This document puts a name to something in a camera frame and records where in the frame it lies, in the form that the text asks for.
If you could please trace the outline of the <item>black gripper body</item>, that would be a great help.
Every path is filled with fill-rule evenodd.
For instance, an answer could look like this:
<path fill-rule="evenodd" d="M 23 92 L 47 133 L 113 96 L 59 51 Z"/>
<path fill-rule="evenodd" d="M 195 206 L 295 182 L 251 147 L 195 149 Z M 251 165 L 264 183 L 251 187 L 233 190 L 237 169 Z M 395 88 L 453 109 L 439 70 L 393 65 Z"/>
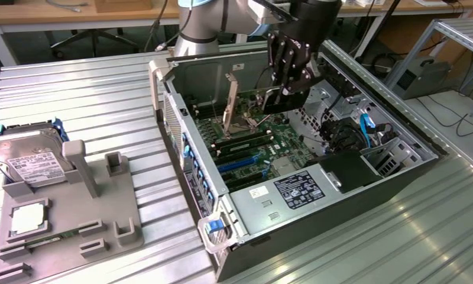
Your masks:
<path fill-rule="evenodd" d="M 279 34 L 295 51 L 295 62 L 311 61 L 328 37 L 341 5 L 341 1 L 291 1 L 289 14 L 295 20 L 279 25 Z"/>

